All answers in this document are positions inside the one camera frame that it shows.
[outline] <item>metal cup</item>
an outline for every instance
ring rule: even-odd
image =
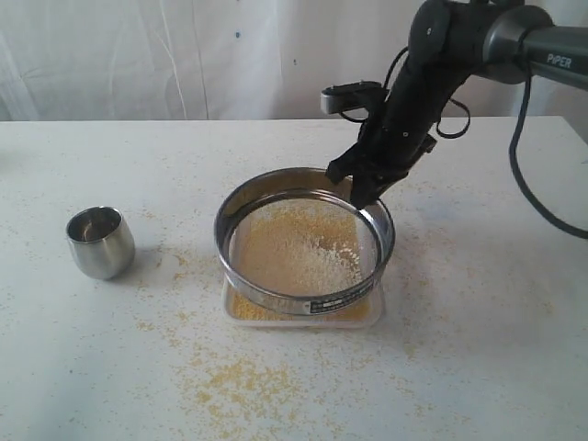
[[[73,216],[66,231],[75,264],[91,278],[113,278],[135,257],[135,241],[117,209],[85,209]]]

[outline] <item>robotic arm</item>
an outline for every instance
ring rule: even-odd
[[[532,74],[588,90],[588,29],[554,26],[524,0],[426,0],[390,91],[375,82],[322,91],[327,114],[368,112],[356,144],[331,161],[327,176],[352,176],[351,202],[362,209],[432,151],[429,130],[471,75],[518,84]]]

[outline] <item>table surface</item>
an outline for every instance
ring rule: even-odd
[[[214,215],[247,178],[326,166],[356,125],[0,124],[0,439],[586,439],[588,243],[517,190],[514,126],[474,119],[384,196],[398,241],[376,325],[279,331],[223,318]],[[568,124],[528,119],[520,157],[588,227]],[[103,204],[138,246],[113,282],[82,275],[64,238]]]

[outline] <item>sieve rim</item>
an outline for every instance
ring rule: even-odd
[[[362,210],[356,209],[350,203],[351,182],[351,178],[348,177],[335,186],[325,176],[324,169],[294,167],[255,176],[236,187],[220,205],[214,221],[215,243],[229,282],[253,303],[272,311],[291,315],[332,313],[366,297],[379,282],[386,264],[390,261],[396,233],[390,211],[380,199]],[[274,202],[297,198],[332,203],[366,224],[378,249],[376,264],[367,277],[351,287],[328,294],[293,296],[257,285],[235,269],[231,263],[230,246],[239,224],[253,211]],[[384,221],[384,228],[374,220],[374,214],[381,218],[380,221]],[[337,302],[340,299],[351,299],[351,301],[335,303],[334,308],[328,311],[311,311],[310,305],[313,302],[328,303],[330,300]],[[283,308],[269,307],[267,304],[271,300],[284,300],[285,304],[281,305]]]

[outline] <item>wall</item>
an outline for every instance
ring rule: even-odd
[[[421,0],[19,0],[0,11],[0,119],[320,118],[330,84],[383,80]],[[583,0],[543,0],[588,25]],[[584,92],[537,79],[531,114],[586,139]],[[520,87],[472,78],[474,115],[513,115]],[[448,115],[459,115],[449,107]]]

